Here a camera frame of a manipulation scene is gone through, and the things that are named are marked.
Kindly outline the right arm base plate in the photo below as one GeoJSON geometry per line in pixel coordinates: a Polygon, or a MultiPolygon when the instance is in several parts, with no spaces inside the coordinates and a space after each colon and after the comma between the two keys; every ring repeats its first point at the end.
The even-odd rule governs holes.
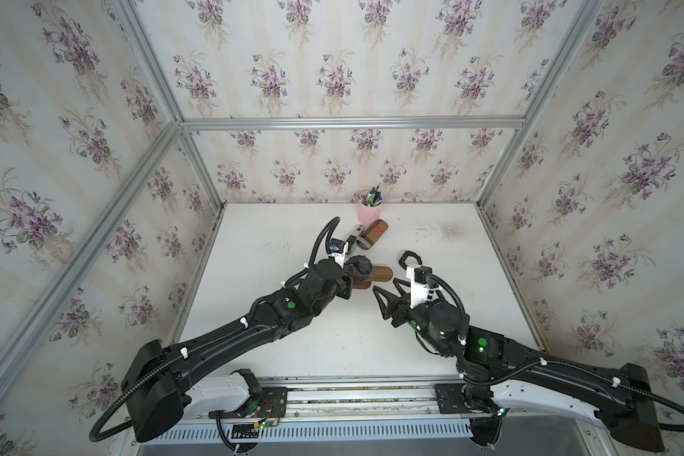
{"type": "Polygon", "coordinates": [[[434,385],[434,392],[440,414],[509,414],[508,408],[494,402],[489,387],[471,386],[466,383],[439,383],[434,385]]]}

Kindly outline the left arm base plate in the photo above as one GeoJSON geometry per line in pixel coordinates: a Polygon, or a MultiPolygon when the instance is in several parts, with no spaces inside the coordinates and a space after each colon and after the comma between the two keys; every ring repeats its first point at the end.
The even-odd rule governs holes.
{"type": "Polygon", "coordinates": [[[252,393],[237,410],[208,412],[210,419],[280,419],[285,416],[289,389],[285,387],[263,387],[261,393],[252,393]]]}

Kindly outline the black sport watch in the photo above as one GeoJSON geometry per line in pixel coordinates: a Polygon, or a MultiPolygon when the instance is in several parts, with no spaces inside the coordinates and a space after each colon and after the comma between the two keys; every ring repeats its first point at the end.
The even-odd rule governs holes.
{"type": "Polygon", "coordinates": [[[409,268],[421,267],[424,265],[424,262],[421,256],[419,256],[416,252],[406,250],[401,254],[398,264],[403,270],[408,270],[409,268]]]}
{"type": "Polygon", "coordinates": [[[354,281],[367,281],[372,274],[372,262],[366,256],[351,256],[345,263],[344,270],[354,281]]]}

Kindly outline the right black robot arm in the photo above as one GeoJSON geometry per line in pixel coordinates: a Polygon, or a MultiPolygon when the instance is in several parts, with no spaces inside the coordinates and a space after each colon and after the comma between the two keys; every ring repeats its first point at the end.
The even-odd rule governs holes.
{"type": "Polygon", "coordinates": [[[458,294],[435,275],[372,289],[383,319],[412,327],[431,355],[454,360],[461,385],[437,389],[442,413],[474,412],[470,439],[494,447],[513,410],[540,410],[591,423],[618,443],[653,453],[663,432],[684,433],[684,406],[653,393],[641,366],[595,367],[527,347],[471,325],[458,294]]]}

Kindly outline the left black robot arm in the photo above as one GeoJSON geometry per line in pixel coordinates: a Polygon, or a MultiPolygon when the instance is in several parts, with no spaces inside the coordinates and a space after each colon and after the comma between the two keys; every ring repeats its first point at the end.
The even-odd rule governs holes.
{"type": "Polygon", "coordinates": [[[336,298],[352,294],[345,255],[336,246],[332,218],[321,230],[307,266],[271,294],[256,299],[242,317],[167,347],[152,340],[138,349],[118,398],[98,418],[89,440],[101,442],[127,429],[148,442],[178,424],[192,400],[189,391],[207,375],[257,347],[311,324],[336,298]]]}

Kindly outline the wooden watch stand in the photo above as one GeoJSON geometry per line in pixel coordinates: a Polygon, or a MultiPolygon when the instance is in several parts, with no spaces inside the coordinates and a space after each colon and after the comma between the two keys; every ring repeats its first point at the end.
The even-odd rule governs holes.
{"type": "Polygon", "coordinates": [[[353,268],[353,288],[355,290],[367,290],[375,282],[389,282],[393,279],[393,269],[388,266],[374,266],[368,275],[363,275],[353,268]]]}

